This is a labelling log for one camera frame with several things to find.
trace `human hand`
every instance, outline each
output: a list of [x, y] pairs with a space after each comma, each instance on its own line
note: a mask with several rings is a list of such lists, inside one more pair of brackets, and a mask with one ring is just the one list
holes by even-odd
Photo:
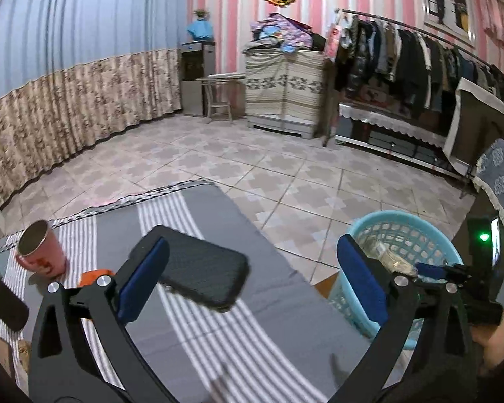
[[484, 348], [484, 367], [491, 370], [504, 360], [504, 314], [499, 326], [477, 325], [470, 328], [472, 339]]

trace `blue plastic bag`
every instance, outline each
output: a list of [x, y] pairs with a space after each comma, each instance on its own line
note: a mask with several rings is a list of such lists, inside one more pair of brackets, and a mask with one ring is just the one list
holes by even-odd
[[190, 23], [186, 29], [195, 41], [213, 40], [213, 26], [209, 21], [198, 19]]

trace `person's arm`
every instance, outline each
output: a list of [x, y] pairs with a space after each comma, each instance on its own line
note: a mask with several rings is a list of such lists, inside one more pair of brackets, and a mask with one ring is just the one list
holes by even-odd
[[498, 327], [471, 328], [473, 340], [484, 348], [483, 375], [478, 380], [477, 403], [504, 403], [504, 316]]

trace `blue gripper pad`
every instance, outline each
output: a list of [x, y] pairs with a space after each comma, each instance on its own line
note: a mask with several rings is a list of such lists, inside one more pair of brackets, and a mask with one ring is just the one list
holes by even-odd
[[369, 258], [350, 235], [338, 240], [336, 253], [340, 267], [364, 312], [371, 321], [383, 325], [388, 320], [386, 293], [364, 261]]
[[122, 324], [135, 321], [168, 264], [170, 247], [160, 238], [120, 290], [118, 319]]
[[446, 279], [446, 270], [442, 266], [429, 265], [419, 262], [415, 265], [419, 276], [431, 277], [431, 279]]

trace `clothes rack rod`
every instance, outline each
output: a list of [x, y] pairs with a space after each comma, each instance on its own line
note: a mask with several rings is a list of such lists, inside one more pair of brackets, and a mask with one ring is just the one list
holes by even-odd
[[[431, 36], [431, 37], [433, 37], [433, 38], [435, 38], [435, 39], [437, 39], [437, 40], [439, 40], [441, 42], [446, 42], [446, 44], [449, 44], [452, 47], [458, 47], [458, 48], [460, 48], [459, 45], [454, 44], [453, 42], [450, 42], [447, 39], [442, 39], [440, 36], [434, 35], [433, 33], [426, 32], [425, 30], [419, 29], [418, 27], [415, 27], [415, 26], [410, 26], [409, 24], [400, 23], [399, 21], [395, 21], [394, 19], [384, 18], [384, 17], [378, 16], [378, 15], [372, 15], [371, 13], [357, 12], [355, 10], [342, 9], [341, 11], [342, 11], [342, 13], [350, 13], [350, 14], [353, 14], [353, 15], [365, 16], [366, 18], [381, 19], [381, 20], [386, 21], [388, 23], [396, 24], [398, 26], [403, 26], [403, 27], [411, 29], [411, 30], [413, 30], [415, 32], [422, 33], [422, 34], [424, 34], [426, 36]], [[481, 63], [483, 63], [485, 66], [487, 66], [489, 68], [491, 67], [491, 65], [488, 64], [486, 61], [484, 61], [483, 59], [480, 59], [478, 56], [472, 54], [471, 52], [466, 51], [464, 48], [461, 48], [461, 50], [464, 53], [468, 54], [471, 58], [474, 58], [474, 59], [480, 61]]]

